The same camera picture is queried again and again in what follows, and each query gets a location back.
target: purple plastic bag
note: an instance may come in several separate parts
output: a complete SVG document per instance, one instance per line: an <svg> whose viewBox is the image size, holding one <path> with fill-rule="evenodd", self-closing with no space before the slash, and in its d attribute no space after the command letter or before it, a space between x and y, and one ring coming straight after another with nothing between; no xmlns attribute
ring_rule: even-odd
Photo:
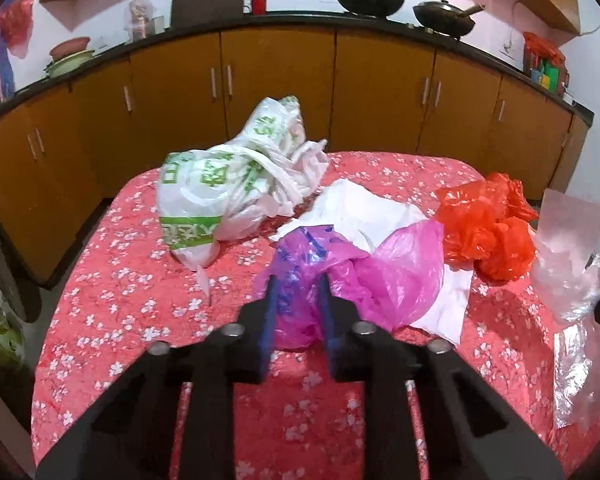
<svg viewBox="0 0 600 480"><path fill-rule="evenodd" d="M280 280L276 348L302 349L322 338L316 285L324 272L332 293L353 301L362 319L391 331L421 318L442 287L442 238L442 224L427 220L394 231L368 254L333 226L291 231L254 280L258 297L271 274Z"/></svg>

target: black countertop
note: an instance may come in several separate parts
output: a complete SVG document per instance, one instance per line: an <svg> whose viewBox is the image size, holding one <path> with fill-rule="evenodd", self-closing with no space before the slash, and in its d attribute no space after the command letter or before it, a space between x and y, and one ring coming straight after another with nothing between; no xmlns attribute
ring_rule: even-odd
<svg viewBox="0 0 600 480"><path fill-rule="evenodd" d="M119 46L115 46L104 51L102 54L99 54L90 61L84 63L72 72L53 79L37 81L27 87L22 88L13 98L0 104L0 117L10 110L13 110L23 102L26 102L27 100L41 94L42 92L45 92L46 90L79 78L80 76L83 76L84 74L106 62L123 58L136 50L141 50L142 48L147 48L154 44L163 43L165 41L175 40L176 38L193 36L195 34L205 34L207 32L216 32L220 30L227 30L229 28L260 27L266 25L313 25L333 28L358 28L372 30L383 34L390 34L392 36L399 36L401 38L405 38L406 40L416 41L417 43L430 44L437 48L443 48L450 52L459 54L460 56L464 56L489 68L493 68L494 70L519 79L538 92L546 95L549 99L565 108L565 110L582 117L582 119L589 126L592 124L592 115L587 113L588 110L586 110L586 108L585 111L583 111L582 107L573 107L567 104L556 94L549 92L539 84L533 83L531 79L524 75L520 70L517 70L515 67L507 64L497 57L494 57L491 54L488 54L487 52L471 45L463 43L462 41L456 41L441 34L429 34L421 28L409 28L404 23L393 22L392 20L362 18L360 16L355 16L353 14L347 14L344 12L320 12L317 10L281 10L268 12L264 16L251 16L250 14L245 14L243 18L239 19L222 20L213 23L203 23L201 25L195 25L192 27L170 29L162 34L146 38L145 40L136 41L135 43L131 44L120 44Z"/></svg>

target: pink floral bedsheet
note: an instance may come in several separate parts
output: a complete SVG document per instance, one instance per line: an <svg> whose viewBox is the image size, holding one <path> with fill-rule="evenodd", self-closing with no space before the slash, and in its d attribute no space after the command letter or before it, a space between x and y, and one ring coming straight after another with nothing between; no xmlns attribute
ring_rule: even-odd
<svg viewBox="0 0 600 480"><path fill-rule="evenodd" d="M348 178L379 196L413 203L428 216L438 207L435 189L481 178L447 158L362 152L329 157L323 185ZM207 269L207 299L194 273L162 243L157 175L148 171L126 184L66 284L36 370L36 462L152 340L182 346L234 320L251 300L254 275L273 256L267 236L285 219L267 221L259 236L222 247ZM528 276L505 286L488 286L474 276L458 353L534 428L569 474L600 439L600 420L587 434L575 426L554 428L553 333L551 315ZM411 328L396 335L414 344L430 339ZM409 398L414 409L414 392ZM361 477L362 389L330 380L320 346L275 351L264 384L237 385L235 409L238 480ZM427 478L426 445L415 420Z"/></svg>

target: plastic bowl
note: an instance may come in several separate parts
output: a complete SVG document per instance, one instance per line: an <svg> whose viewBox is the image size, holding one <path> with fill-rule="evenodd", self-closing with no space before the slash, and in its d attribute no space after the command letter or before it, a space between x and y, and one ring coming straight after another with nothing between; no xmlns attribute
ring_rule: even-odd
<svg viewBox="0 0 600 480"><path fill-rule="evenodd" d="M73 38L72 40L63 41L59 45L56 45L51 49L49 54L54 61L60 61L62 58L82 52L87 49L87 45L91 41L91 38L83 36L81 38Z"/></svg>
<svg viewBox="0 0 600 480"><path fill-rule="evenodd" d="M52 63L46 67L46 73L49 77L58 77L59 75L66 74L75 70L82 63L87 62L93 57L93 50L83 50L82 52L76 52L70 56L62 58L60 61Z"/></svg>

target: red bottle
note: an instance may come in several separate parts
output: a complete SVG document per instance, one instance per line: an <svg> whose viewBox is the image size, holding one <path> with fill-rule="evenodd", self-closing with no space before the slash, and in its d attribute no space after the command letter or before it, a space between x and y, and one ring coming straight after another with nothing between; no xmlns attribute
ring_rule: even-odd
<svg viewBox="0 0 600 480"><path fill-rule="evenodd" d="M251 0L251 13L260 16L267 12L267 0Z"/></svg>

